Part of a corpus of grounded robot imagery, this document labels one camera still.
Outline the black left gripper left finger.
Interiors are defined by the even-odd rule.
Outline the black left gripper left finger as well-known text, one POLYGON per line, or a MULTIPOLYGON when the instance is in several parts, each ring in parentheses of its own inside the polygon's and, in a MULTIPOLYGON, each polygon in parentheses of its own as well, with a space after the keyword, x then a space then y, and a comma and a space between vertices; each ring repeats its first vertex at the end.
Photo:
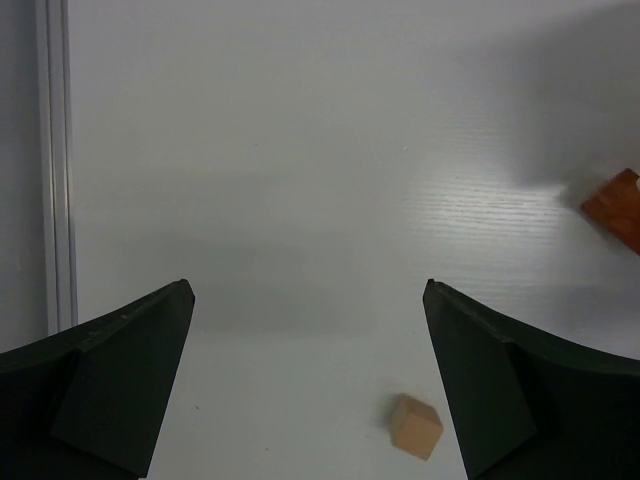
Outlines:
POLYGON ((194 306, 181 279, 2 353, 2 478, 145 478, 194 306))

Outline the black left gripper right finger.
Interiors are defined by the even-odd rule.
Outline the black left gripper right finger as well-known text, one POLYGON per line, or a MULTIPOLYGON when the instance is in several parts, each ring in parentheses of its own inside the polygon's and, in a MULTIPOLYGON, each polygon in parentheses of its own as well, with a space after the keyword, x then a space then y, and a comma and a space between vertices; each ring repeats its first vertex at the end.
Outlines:
POLYGON ((468 478, 638 478, 638 361, 443 282, 427 282, 423 305, 468 478))

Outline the small light wood cube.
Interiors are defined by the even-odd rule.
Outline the small light wood cube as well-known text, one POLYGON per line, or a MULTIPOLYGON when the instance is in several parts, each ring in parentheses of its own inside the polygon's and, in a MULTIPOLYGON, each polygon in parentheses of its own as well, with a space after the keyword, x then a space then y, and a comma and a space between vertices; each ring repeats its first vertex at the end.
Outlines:
POLYGON ((428 460, 444 432, 439 414, 430 405, 401 394, 390 416, 391 444, 421 460, 428 460))

